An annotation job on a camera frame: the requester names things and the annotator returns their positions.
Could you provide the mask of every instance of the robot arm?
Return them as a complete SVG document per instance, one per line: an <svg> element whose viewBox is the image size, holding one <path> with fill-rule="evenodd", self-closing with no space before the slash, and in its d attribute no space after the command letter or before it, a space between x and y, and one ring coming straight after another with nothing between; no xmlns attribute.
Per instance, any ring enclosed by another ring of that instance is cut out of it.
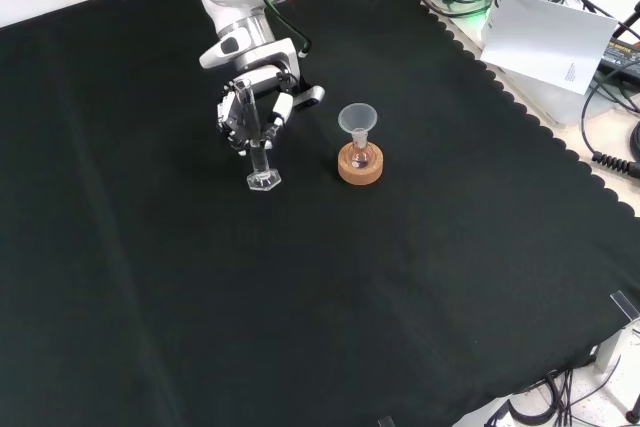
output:
<svg viewBox="0 0 640 427"><path fill-rule="evenodd" d="M275 4L283 0L270 1ZM219 41L200 57L200 64L209 69L233 62L239 72L224 86L218 104L218 128L240 155L247 154L250 143L255 147L260 142L264 149L269 149L293 109L319 103L324 89L305 82L291 39L275 39L263 0L202 0L202 3L215 24ZM255 122L245 118L246 106L238 95L238 85L244 88L249 85L256 98L279 91L269 123L261 129L259 139Z"/></svg>

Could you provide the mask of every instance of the white paper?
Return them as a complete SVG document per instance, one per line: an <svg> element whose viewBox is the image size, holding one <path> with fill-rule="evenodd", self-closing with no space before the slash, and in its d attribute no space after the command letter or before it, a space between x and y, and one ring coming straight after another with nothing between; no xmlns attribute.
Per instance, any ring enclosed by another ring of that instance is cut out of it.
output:
<svg viewBox="0 0 640 427"><path fill-rule="evenodd" d="M608 17L544 0L498 0L481 60L584 94L616 29Z"/></svg>

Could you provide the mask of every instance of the black cloth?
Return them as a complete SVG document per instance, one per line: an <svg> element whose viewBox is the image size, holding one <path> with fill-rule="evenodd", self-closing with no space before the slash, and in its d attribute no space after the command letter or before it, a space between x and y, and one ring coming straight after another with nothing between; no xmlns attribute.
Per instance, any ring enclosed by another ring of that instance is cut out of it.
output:
<svg viewBox="0 0 640 427"><path fill-rule="evenodd" d="M283 11L327 96L267 194L215 129L199 0L0 32L3 426L447 426L624 325L631 209L416 0ZM336 174L352 102L367 188Z"/></svg>

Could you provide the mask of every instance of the wooden base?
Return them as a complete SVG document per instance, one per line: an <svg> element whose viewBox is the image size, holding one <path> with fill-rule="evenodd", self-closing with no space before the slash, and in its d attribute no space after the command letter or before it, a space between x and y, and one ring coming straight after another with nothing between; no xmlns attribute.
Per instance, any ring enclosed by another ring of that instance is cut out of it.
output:
<svg viewBox="0 0 640 427"><path fill-rule="evenodd" d="M384 165L384 156L377 145L369 142L369 145L376 154L376 160L365 169L358 169L351 165L347 159L347 151L351 147L351 143L345 145L338 154L338 172L345 182L351 185L369 185L373 184L382 175L382 167Z"/></svg>

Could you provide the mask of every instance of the clear plastic funnel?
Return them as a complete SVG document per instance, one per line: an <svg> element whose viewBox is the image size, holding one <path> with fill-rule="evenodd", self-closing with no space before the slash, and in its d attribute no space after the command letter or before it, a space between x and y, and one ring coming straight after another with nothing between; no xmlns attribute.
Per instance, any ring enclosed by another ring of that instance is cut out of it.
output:
<svg viewBox="0 0 640 427"><path fill-rule="evenodd" d="M342 109L338 124L353 137L347 158L353 167L364 169L375 160L375 152L367 142L369 131L378 122L376 109L368 104L351 104Z"/></svg>
<svg viewBox="0 0 640 427"><path fill-rule="evenodd" d="M375 127L376 122L378 122L378 113L368 104L347 105L338 115L340 127L350 134L356 129L369 132Z"/></svg>

